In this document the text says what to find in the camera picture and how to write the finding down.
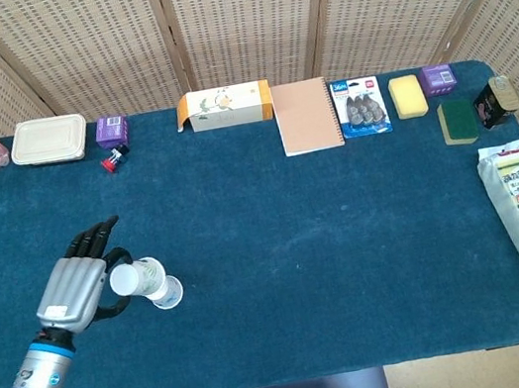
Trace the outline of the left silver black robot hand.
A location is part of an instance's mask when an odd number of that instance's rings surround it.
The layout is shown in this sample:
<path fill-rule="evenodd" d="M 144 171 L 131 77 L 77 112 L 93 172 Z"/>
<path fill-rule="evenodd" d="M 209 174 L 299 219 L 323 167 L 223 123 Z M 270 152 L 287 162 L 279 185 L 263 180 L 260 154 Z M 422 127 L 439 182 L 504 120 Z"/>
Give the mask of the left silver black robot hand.
<path fill-rule="evenodd" d="M 76 335 L 93 322 L 113 319 L 130 305 L 130 296 L 119 298 L 111 306 L 100 306 L 105 281 L 117 264 L 132 263 L 123 247 L 106 250 L 118 216 L 78 233 L 52 269 L 37 311 L 41 329 L 34 343 L 69 351 Z"/>

